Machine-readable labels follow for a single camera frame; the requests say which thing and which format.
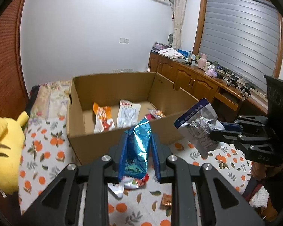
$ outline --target cardboard box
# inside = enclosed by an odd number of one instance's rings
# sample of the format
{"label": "cardboard box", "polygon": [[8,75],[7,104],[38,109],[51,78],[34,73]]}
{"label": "cardboard box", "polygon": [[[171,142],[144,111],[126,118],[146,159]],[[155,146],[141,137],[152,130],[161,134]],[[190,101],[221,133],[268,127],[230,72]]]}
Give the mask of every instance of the cardboard box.
{"label": "cardboard box", "polygon": [[67,137],[82,164],[88,164],[107,154],[110,147],[117,145],[125,129],[94,134],[96,116],[93,103],[111,106],[116,126],[121,99],[140,103],[140,121],[148,108],[162,110],[166,115],[150,122],[152,131],[160,142],[170,144],[183,137],[174,127],[174,121],[197,103],[197,99],[174,83],[155,72],[97,74],[72,79],[70,101],[67,109]]}

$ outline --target pink thermos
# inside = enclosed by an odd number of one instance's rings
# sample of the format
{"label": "pink thermos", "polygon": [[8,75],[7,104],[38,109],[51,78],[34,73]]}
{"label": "pink thermos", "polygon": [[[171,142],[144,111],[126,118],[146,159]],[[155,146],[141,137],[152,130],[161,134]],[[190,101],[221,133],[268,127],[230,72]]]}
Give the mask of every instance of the pink thermos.
{"label": "pink thermos", "polygon": [[206,55],[205,54],[203,54],[202,55],[202,57],[201,57],[201,59],[199,60],[199,62],[198,62],[198,68],[200,68],[200,69],[204,69],[204,66],[205,66],[205,63],[206,63]]}

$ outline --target wooden door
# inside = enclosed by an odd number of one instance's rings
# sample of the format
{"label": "wooden door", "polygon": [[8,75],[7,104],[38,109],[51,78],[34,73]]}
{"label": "wooden door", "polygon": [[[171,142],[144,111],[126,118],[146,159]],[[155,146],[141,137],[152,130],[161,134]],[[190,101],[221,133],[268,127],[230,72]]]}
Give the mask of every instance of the wooden door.
{"label": "wooden door", "polygon": [[210,103],[213,101],[218,86],[197,75],[193,84],[191,94],[198,100],[206,98]]}
{"label": "wooden door", "polygon": [[159,73],[169,80],[174,81],[174,71],[176,70],[176,66],[177,64],[172,60],[166,57],[161,57]]}
{"label": "wooden door", "polygon": [[150,71],[157,72],[159,66],[160,56],[158,54],[150,53],[149,67]]}
{"label": "wooden door", "polygon": [[178,65],[174,75],[174,89],[178,90],[181,87],[189,92],[193,84],[194,76],[195,73],[192,72],[192,70]]}
{"label": "wooden door", "polygon": [[28,100],[19,48],[23,4],[24,0],[13,0],[0,17],[0,117],[14,119]]}

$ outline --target metal screw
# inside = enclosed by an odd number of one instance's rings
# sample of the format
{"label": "metal screw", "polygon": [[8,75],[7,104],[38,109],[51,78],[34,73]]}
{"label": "metal screw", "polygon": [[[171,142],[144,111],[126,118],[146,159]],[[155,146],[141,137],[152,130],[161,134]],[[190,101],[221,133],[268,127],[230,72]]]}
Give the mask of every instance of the metal screw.
{"label": "metal screw", "polygon": [[212,168],[213,168],[213,166],[210,164],[210,163],[205,163],[205,164],[203,164],[202,165],[203,166],[203,168],[205,169],[205,170],[211,170]]}
{"label": "metal screw", "polygon": [[110,160],[111,160],[110,155],[104,155],[104,156],[102,156],[102,161],[110,161]]}
{"label": "metal screw", "polygon": [[71,163],[71,164],[67,165],[67,169],[70,170],[70,171],[73,171],[76,168],[77,168],[76,164]]}
{"label": "metal screw", "polygon": [[177,161],[177,156],[176,155],[170,155],[168,157],[169,161]]}

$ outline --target gray blind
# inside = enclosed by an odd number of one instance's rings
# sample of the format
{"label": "gray blind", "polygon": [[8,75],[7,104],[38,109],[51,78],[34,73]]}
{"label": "gray blind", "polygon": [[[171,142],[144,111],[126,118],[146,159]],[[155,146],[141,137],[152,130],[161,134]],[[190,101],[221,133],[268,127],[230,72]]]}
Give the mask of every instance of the gray blind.
{"label": "gray blind", "polygon": [[278,52],[277,10],[266,0],[207,0],[199,54],[266,91]]}

